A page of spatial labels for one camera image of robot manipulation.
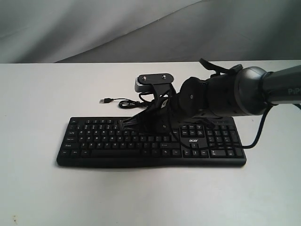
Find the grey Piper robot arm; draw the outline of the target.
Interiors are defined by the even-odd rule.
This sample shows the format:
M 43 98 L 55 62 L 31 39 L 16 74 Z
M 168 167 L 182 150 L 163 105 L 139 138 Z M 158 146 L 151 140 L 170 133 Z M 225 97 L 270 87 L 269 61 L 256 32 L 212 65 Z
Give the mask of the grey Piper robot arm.
M 301 101 L 300 66 L 267 72 L 257 66 L 226 69 L 204 59 L 200 63 L 213 74 L 206 80 L 190 77 L 179 91 L 168 73 L 140 75 L 138 83 L 154 99 L 145 110 L 118 121 L 118 129 L 168 134 L 186 124 L 209 125 L 209 118 L 262 115 L 271 106 Z

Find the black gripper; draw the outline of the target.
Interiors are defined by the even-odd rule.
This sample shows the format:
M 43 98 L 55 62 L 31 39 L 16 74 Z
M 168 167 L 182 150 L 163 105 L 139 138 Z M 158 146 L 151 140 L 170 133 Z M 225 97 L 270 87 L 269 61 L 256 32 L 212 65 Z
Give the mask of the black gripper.
M 169 96 L 162 102 L 164 106 L 146 109 L 136 116 L 118 119 L 118 129 L 136 129 L 147 134 L 168 134 L 188 121 L 188 116 L 180 107 L 179 94 Z

